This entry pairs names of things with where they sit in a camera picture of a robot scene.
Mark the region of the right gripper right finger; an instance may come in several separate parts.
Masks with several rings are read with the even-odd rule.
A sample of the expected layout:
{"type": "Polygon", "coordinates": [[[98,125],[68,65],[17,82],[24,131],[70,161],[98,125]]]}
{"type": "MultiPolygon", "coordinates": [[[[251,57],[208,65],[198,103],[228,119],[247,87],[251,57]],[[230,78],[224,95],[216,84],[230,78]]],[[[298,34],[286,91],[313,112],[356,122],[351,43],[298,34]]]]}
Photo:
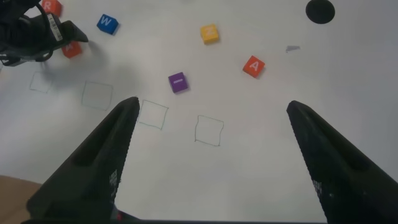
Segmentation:
{"type": "Polygon", "coordinates": [[[287,107],[328,223],[397,223],[397,182],[309,106],[287,107]]]}

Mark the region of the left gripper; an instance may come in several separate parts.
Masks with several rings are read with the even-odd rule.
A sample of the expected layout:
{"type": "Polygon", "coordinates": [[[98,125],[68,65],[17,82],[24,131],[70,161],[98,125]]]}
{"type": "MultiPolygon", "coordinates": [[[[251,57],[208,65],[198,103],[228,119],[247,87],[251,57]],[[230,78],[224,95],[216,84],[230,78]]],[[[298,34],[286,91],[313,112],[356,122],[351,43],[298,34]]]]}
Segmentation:
{"type": "Polygon", "coordinates": [[[72,21],[60,22],[53,13],[33,18],[1,19],[1,62],[43,62],[67,41],[88,42],[72,21]]]}

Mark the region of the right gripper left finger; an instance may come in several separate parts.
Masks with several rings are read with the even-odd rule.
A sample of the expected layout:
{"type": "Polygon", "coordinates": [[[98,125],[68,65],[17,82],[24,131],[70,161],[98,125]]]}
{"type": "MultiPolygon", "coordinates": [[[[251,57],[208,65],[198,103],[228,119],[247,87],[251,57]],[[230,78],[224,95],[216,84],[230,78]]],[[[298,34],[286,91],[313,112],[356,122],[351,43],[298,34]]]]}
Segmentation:
{"type": "Polygon", "coordinates": [[[108,223],[140,111],[118,103],[28,200],[29,223],[108,223]]]}

